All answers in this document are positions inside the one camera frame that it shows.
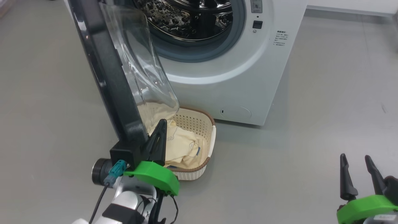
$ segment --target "white washing machine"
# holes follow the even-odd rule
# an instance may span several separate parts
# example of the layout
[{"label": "white washing machine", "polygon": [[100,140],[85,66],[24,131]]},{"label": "white washing machine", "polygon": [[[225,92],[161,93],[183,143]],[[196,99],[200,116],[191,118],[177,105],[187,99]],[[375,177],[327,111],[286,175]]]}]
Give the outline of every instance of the white washing machine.
[{"label": "white washing machine", "polygon": [[142,11],[179,104],[263,125],[306,0],[111,0]]}]

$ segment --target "teal connector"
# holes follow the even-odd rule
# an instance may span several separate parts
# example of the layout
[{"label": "teal connector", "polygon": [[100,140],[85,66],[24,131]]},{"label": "teal connector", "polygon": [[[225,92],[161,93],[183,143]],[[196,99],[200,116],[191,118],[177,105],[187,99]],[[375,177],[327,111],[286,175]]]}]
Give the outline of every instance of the teal connector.
[{"label": "teal connector", "polygon": [[127,169],[127,163],[124,160],[119,160],[109,171],[108,176],[104,180],[104,184],[108,184],[108,186],[113,186],[116,182],[116,179],[123,175],[124,171]]}]

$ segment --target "small black button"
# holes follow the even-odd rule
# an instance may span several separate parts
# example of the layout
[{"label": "small black button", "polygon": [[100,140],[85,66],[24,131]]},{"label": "small black button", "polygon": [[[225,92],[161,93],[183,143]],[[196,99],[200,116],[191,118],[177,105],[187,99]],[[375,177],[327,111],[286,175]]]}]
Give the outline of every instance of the small black button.
[{"label": "small black button", "polygon": [[261,29],[263,26],[263,21],[254,20],[253,21],[253,28],[254,29]]}]

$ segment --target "cable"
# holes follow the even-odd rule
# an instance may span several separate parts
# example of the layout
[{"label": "cable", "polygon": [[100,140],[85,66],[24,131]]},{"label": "cable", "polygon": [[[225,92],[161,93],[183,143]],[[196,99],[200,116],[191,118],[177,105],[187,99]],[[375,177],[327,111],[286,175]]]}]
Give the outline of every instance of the cable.
[{"label": "cable", "polygon": [[88,222],[88,224],[91,224],[91,223],[93,222],[94,217],[96,216],[98,207],[99,207],[99,205],[100,205],[100,203],[101,203],[102,197],[103,197],[103,195],[105,194],[105,191],[106,191],[106,189],[107,189],[108,187],[109,187],[109,183],[107,183],[107,184],[104,186],[104,188],[103,188],[103,190],[102,190],[102,192],[101,192],[101,194],[100,194],[100,196],[99,196],[99,198],[98,198],[97,204],[96,204],[96,206],[95,206],[95,208],[94,208],[93,214],[91,215],[91,219],[90,219],[90,221]]},{"label": "cable", "polygon": [[176,199],[174,198],[174,195],[171,195],[170,197],[173,198],[173,201],[174,201],[174,204],[176,205],[176,210],[177,210],[176,217],[174,218],[174,221],[170,223],[170,224],[174,224],[174,222],[177,220],[177,216],[178,216],[178,206],[177,206]]}]

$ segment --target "floor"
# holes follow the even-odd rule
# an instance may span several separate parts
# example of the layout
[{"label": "floor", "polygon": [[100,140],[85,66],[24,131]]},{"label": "floor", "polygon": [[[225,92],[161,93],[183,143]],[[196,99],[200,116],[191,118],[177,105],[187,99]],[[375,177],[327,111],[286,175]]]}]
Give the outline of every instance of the floor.
[{"label": "floor", "polygon": [[[360,197],[373,194],[366,154],[398,176],[397,71],[390,19],[308,10],[265,126],[217,124],[176,223],[337,223],[340,153]],[[19,0],[0,20],[0,74],[2,222],[88,220],[91,167],[116,136],[63,1]],[[161,217],[174,214],[166,198]]]}]

